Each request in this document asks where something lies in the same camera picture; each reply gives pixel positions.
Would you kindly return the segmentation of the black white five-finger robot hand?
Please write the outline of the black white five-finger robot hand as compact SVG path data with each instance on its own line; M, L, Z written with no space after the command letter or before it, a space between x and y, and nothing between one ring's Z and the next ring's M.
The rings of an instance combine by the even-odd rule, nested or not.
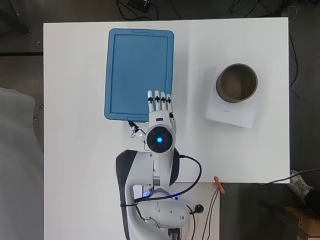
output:
M149 126L166 125L169 129L176 130L176 121L173 114L173 104L170 94L158 90L147 92L149 108Z

